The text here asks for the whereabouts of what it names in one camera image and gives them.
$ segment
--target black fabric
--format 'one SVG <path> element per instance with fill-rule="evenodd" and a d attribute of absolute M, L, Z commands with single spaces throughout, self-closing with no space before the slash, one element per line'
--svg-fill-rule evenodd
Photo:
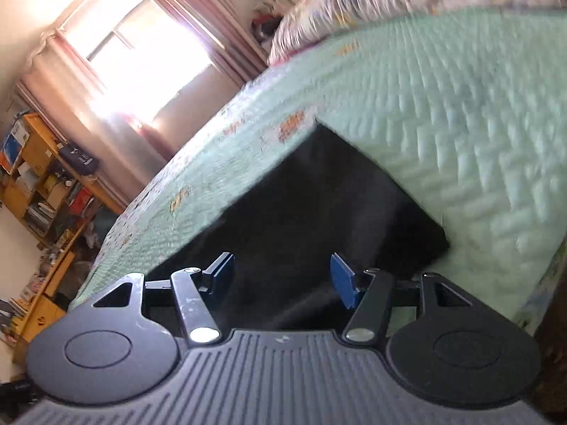
<path fill-rule="evenodd" d="M 330 280 L 339 252 L 407 279 L 448 248 L 443 229 L 362 153 L 322 125 L 177 255 L 148 276 L 205 268 L 229 251 L 236 275 L 213 312 L 232 328 L 336 329 L 350 318 Z"/>

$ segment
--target ribbed gray surface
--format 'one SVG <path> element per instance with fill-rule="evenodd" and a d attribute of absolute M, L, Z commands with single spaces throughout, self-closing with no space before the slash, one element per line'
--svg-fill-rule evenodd
<path fill-rule="evenodd" d="M 330 332 L 237 331 L 193 350 L 177 373 L 120 406 L 79 409 L 43 401 L 18 425 L 539 425 L 515 403 L 466 412 L 427 403 L 394 381 L 381 358 Z"/>

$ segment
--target red object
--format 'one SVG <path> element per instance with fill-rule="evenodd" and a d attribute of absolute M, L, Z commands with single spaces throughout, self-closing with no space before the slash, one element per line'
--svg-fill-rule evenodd
<path fill-rule="evenodd" d="M 75 216 L 80 216 L 83 212 L 84 208 L 87 207 L 89 200 L 92 198 L 92 194 L 86 188 L 82 188 L 77 193 L 75 199 L 71 203 L 69 211 L 71 214 L 75 214 Z"/>

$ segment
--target metal screw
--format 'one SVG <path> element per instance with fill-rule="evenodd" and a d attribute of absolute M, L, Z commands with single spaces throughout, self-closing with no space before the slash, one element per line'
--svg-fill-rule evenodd
<path fill-rule="evenodd" d="M 374 331 L 367 328 L 354 328 L 345 335 L 351 342 L 368 342 L 375 336 Z"/>
<path fill-rule="evenodd" d="M 220 337 L 220 332 L 211 328 L 197 328 L 191 331 L 189 338 L 195 343 L 209 343 Z"/>

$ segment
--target floor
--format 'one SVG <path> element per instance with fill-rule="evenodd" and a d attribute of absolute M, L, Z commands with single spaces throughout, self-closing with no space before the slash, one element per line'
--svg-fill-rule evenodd
<path fill-rule="evenodd" d="M 38 269 L 38 241 L 6 208 L 0 208 L 0 299 L 17 297 Z M 19 372 L 11 364 L 11 349 L 0 342 L 0 381 Z"/>

